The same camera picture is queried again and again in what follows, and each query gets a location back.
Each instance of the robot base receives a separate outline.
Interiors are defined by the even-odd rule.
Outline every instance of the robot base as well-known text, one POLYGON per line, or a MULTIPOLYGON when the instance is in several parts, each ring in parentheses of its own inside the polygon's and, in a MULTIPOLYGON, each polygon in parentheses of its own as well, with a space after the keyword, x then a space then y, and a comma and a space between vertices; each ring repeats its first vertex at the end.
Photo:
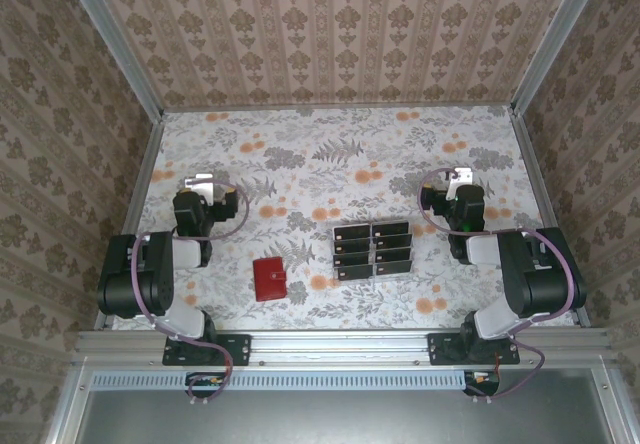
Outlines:
MULTIPOLYGON (((250 334, 218 334, 213 321, 205 313, 205 330, 198 339, 202 342, 213 342, 224 347, 233 359, 234 367, 249 365, 251 356, 250 334)), ((167 338, 162 356, 163 366, 224 366, 224 356, 219 351, 208 347, 198 347, 182 341, 167 338)))
POLYGON ((432 366, 460 364, 519 364, 518 348, 509 339, 484 340, 478 336, 474 316, 465 317, 460 332, 428 334, 429 362, 432 366))

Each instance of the grid of black objects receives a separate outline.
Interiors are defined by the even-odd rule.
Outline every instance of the grid of black objects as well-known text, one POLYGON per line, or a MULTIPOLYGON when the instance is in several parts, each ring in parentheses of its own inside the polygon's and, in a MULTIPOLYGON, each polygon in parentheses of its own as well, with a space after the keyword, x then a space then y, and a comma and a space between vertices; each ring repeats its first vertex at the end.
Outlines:
POLYGON ((408 221, 333 229, 333 268, 338 280, 411 272, 413 235, 408 221))

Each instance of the floral tablecloth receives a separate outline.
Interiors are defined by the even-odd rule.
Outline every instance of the floral tablecloth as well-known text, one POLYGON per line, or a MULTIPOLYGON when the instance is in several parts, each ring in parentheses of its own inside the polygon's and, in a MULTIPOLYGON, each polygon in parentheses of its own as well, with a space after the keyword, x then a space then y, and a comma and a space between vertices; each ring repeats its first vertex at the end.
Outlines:
POLYGON ((195 173, 237 183, 251 200, 246 225, 213 243, 207 268, 175 272, 177 295, 221 329, 457 327, 495 300, 500 270, 460 265, 446 235, 420 217, 417 186, 429 169, 473 168, 487 228, 540 225, 506 107, 180 113, 164 124, 140 231, 174 227, 171 201, 195 173), (412 225, 412 273, 364 285, 334 280, 332 227, 390 219, 412 225), (252 262, 267 256, 283 257, 288 295, 256 302, 252 262))

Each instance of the patterned wallpaper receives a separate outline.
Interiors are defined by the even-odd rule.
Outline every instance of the patterned wallpaper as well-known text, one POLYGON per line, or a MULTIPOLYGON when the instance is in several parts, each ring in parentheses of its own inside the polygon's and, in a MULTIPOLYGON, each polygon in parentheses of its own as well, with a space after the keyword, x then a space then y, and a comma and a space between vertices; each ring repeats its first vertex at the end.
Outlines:
POLYGON ((640 403, 640 0, 589 0, 525 120, 593 323, 640 403))
POLYGON ((0 442, 38 442, 93 327, 150 123, 78 0, 0 0, 0 442))
POLYGON ((165 108, 507 102, 561 0, 106 0, 165 108))

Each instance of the red wallet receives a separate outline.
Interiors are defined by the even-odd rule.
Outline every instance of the red wallet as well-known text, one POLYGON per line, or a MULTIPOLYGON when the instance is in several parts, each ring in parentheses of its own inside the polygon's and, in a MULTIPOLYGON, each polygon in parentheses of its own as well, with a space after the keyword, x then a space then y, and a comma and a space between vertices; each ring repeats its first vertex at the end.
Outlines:
POLYGON ((253 261, 256 301, 271 301, 287 296, 287 273, 281 257, 266 257, 253 261))

